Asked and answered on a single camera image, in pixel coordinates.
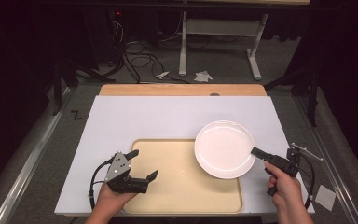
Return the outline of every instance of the white paper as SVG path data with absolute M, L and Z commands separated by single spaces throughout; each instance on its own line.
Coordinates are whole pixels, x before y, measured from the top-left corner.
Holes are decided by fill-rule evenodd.
M 207 71 L 196 73 L 195 81 L 198 82 L 208 82 L 208 80 L 212 80 L 213 78 L 208 74 Z
M 130 152 L 137 139 L 195 139 L 205 125 L 216 120 L 239 123 L 249 131 L 258 148 L 286 157 L 289 146 L 274 105 L 267 96 L 97 96 L 55 213 L 88 215 L 93 172 L 116 152 Z M 100 170 L 96 181 L 104 179 L 107 168 Z M 276 212 L 266 193 L 269 175 L 264 168 L 264 162 L 256 159 L 251 170 L 240 177 L 242 213 Z M 305 199 L 307 193 L 303 184 L 302 188 Z M 99 186 L 95 186 L 95 198 L 98 193 Z M 309 212 L 314 212 L 312 205 Z
M 319 187 L 318 195 L 316 196 L 315 201 L 321 206 L 325 207 L 329 211 L 333 209 L 334 201 L 336 200 L 336 193 L 327 189 L 325 186 L 321 185 Z

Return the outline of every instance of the white plate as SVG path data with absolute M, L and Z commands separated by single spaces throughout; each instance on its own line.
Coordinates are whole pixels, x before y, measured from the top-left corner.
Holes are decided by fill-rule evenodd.
M 244 175 L 253 166 L 255 140 L 240 124 L 218 120 L 206 125 L 194 145 L 197 161 L 210 175 L 223 179 Z

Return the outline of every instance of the metal rail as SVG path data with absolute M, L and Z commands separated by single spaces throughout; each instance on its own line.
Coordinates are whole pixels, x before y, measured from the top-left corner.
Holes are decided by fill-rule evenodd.
M 307 107 L 305 105 L 305 102 L 301 99 L 301 97 L 294 97 L 294 99 L 296 105 L 301 111 L 301 115 L 303 116 L 303 119 L 306 121 L 310 129 L 312 137 L 317 145 L 317 148 L 319 149 L 319 152 L 321 153 L 324 159 L 324 162 L 322 162 L 322 164 L 324 165 L 324 169 L 328 177 L 330 178 L 330 181 L 333 185 L 333 188 L 336 192 L 339 201 L 341 202 L 344 212 L 347 215 L 348 221 L 352 224 L 358 224 L 358 210 L 351 198 L 351 195 L 349 194 L 347 186 L 343 182 L 341 175 L 339 174 L 336 166 L 334 165 L 333 160 L 331 159 L 327 148 L 324 146 L 324 142 L 321 136 L 319 135 L 317 128 L 314 128 L 310 123 L 310 120 L 308 119 Z
M 63 95 L 68 95 L 69 88 L 66 88 Z M 69 96 L 66 97 L 64 100 L 63 105 L 66 105 L 69 101 Z M 16 181 L 14 182 L 13 186 L 11 187 L 10 192 L 6 196 L 4 202 L 1 205 L 0 208 L 0 224 L 1 223 L 8 223 L 10 221 L 10 218 L 13 216 L 14 211 L 17 208 L 17 205 L 19 204 L 21 197 L 25 190 L 28 187 L 28 184 L 31 182 L 31 178 L 34 175 L 34 172 L 37 168 L 37 165 L 39 164 L 40 160 L 43 157 L 43 154 L 45 152 L 45 145 L 48 142 L 49 138 L 51 137 L 51 134 L 53 133 L 55 127 L 57 126 L 58 121 L 60 120 L 60 117 L 62 115 L 62 112 L 58 112 L 58 114 L 53 118 L 49 126 L 47 127 L 43 137 L 38 141 L 34 149 L 32 150 L 30 156 L 28 157 L 28 160 L 22 167 Z

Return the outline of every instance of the wooden edge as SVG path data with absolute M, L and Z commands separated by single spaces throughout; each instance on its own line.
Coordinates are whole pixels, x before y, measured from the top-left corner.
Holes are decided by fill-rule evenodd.
M 100 95 L 110 96 L 267 96 L 259 84 L 106 84 Z

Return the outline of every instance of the human hand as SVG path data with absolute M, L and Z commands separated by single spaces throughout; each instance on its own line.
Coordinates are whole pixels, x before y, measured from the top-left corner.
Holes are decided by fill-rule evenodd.
M 113 192 L 107 184 L 103 183 L 101 185 L 97 203 L 86 223 L 108 223 L 109 220 L 119 213 L 124 205 L 136 195 L 137 193 L 119 194 Z
M 271 163 L 264 164 L 272 172 L 268 186 L 278 190 L 272 202 L 277 207 L 279 223 L 313 223 L 303 204 L 300 182 Z
M 270 188 L 276 186 L 278 192 L 272 197 L 272 201 L 278 208 L 285 203 L 302 202 L 300 182 L 296 178 L 292 178 L 278 167 L 269 162 L 265 162 L 266 168 L 273 173 L 269 178 L 268 186 Z

